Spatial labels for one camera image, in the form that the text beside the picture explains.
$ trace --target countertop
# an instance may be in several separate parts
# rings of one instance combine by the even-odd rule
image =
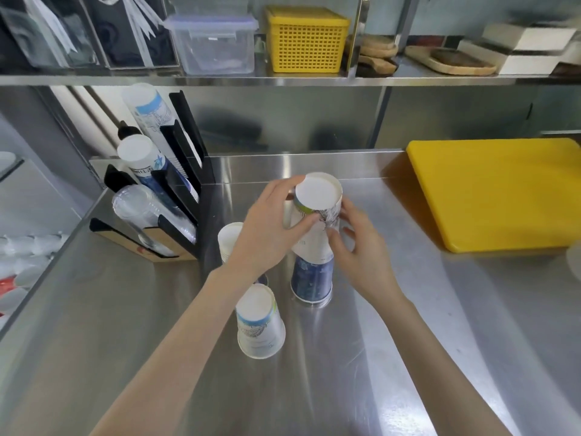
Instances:
[[[265,181],[317,170],[368,213],[402,290],[514,435],[581,433],[581,282],[563,250],[443,251],[405,153],[222,156],[212,165],[200,262],[150,263],[83,220],[0,340],[3,435],[88,434],[220,264],[218,230],[244,219]],[[110,198],[90,216],[121,227]],[[292,263],[289,254],[267,273],[287,327],[283,348],[246,357],[232,316],[178,434],[434,435],[379,315],[338,270],[326,307],[292,299]]]

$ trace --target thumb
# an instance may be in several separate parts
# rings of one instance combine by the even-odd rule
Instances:
[[[309,214],[307,217],[298,222],[295,226],[288,230],[289,237],[294,245],[298,242],[301,237],[309,232],[309,230],[317,223],[319,220],[319,214],[313,213]]]
[[[327,237],[329,238],[329,246],[331,251],[333,251],[333,255],[339,262],[339,265],[343,267],[345,261],[349,259],[351,255],[351,251],[347,249],[345,243],[343,243],[343,239],[337,230],[333,228],[327,228]]]

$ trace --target person's left hand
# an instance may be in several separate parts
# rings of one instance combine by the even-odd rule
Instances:
[[[290,248],[319,220],[310,214],[290,229],[282,225],[284,202],[289,190],[304,180],[304,175],[273,180],[248,211],[236,240],[228,267],[249,271],[253,281],[276,266]]]

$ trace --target person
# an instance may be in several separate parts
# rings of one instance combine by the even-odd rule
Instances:
[[[228,262],[208,275],[174,327],[100,419],[91,436],[160,436],[175,432],[210,352],[246,289],[276,266],[318,220],[282,224],[289,190],[304,176],[268,183],[250,208]],[[328,230],[335,263],[385,322],[439,436],[510,435],[470,384],[397,284],[388,249],[366,214],[343,197],[349,251]]]

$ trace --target yellow basket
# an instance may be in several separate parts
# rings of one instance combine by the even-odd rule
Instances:
[[[350,20],[324,7],[266,6],[274,72],[337,73]]]

